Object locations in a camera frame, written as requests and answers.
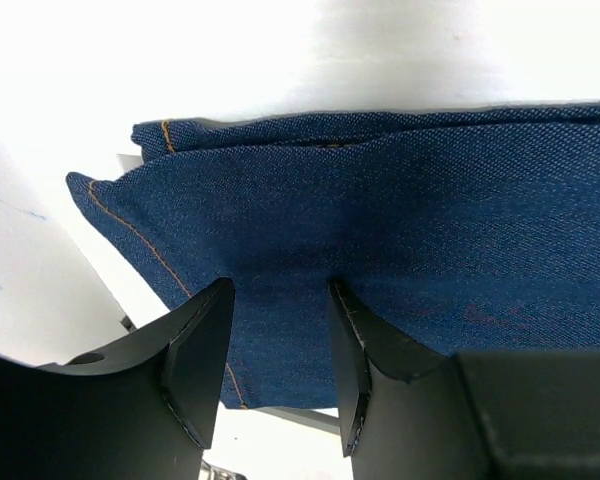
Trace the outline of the dark blue denim trousers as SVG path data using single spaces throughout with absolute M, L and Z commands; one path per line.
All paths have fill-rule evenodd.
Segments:
M 66 178 L 176 308 L 236 287 L 221 400 L 335 404 L 327 282 L 443 354 L 600 348 L 600 103 L 137 124 L 143 162 Z

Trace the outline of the aluminium table edge rail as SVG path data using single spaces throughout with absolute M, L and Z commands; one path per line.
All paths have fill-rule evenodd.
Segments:
M 256 411 L 308 428 L 336 436 L 340 435 L 340 420 L 338 415 L 333 412 L 324 413 L 322 411 L 288 407 L 263 407 L 257 408 Z

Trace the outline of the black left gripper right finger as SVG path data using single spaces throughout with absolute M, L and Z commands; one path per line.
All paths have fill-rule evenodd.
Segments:
M 357 479 L 600 479 L 600 350 L 443 356 L 328 284 Z

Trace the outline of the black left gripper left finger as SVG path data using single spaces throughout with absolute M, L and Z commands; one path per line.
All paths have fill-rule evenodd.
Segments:
M 235 288 L 64 365 L 0 356 L 0 479 L 195 479 L 211 447 Z

